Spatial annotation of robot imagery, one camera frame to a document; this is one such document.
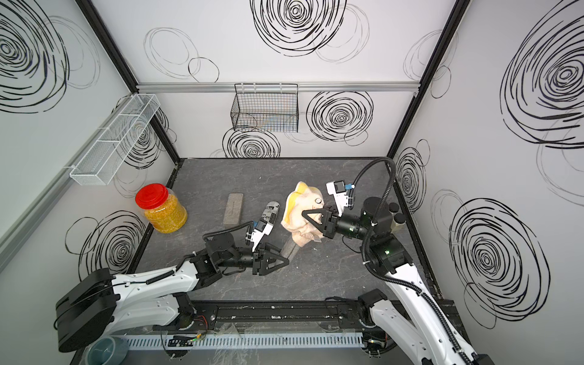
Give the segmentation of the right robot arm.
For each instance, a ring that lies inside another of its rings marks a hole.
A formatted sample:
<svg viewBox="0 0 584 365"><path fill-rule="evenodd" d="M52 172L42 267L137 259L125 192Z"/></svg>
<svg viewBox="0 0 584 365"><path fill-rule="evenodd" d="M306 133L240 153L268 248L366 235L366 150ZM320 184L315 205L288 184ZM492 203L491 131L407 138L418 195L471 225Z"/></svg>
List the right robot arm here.
<svg viewBox="0 0 584 365"><path fill-rule="evenodd" d="M424 285L412 257L393 230L405 217L377 197L365 200L359 215L334 208L305 210L303 218L324 237L336 234L361 241L363 265L383 281L406 311L403 316L383 295L364 298L365 319L381 328L416 364L491 364L456 330Z"/></svg>

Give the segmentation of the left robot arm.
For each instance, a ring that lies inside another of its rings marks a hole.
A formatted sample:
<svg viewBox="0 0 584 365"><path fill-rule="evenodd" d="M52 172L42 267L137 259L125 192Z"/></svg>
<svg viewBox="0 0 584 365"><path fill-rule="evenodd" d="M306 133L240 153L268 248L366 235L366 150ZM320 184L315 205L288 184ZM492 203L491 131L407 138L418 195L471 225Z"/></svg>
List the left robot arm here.
<svg viewBox="0 0 584 365"><path fill-rule="evenodd" d="M77 351L104 335L141 326L184 330L207 325L208 316L196 310L189 292L211 286L223 278L224 269L268 275L288 264L269 243L237 246L233 235L224 233L206 237L204 249L165 269L128 275L97 269L56 304L58 349Z"/></svg>

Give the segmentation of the grey oval eyeglass case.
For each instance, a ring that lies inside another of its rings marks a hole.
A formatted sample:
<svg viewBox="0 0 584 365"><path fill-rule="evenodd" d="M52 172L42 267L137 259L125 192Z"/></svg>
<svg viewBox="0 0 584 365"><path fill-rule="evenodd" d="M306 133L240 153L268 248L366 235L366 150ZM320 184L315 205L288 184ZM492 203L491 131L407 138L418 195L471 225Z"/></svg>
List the grey oval eyeglass case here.
<svg viewBox="0 0 584 365"><path fill-rule="evenodd" d="M298 246L293 240L293 237L289 237L282 247L280 254L282 257L288 259L291 262L295 255L297 255L299 252L300 248L301 247Z"/></svg>

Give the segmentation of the grey rectangular eyeglass case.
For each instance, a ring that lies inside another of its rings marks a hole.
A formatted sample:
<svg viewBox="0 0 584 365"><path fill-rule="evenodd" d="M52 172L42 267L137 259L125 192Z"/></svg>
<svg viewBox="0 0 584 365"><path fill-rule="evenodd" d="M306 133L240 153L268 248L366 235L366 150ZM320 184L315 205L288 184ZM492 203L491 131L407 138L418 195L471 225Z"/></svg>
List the grey rectangular eyeglass case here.
<svg viewBox="0 0 584 365"><path fill-rule="evenodd" d="M243 193L230 193L224 211L224 228L234 228L240 225L243 211Z"/></svg>

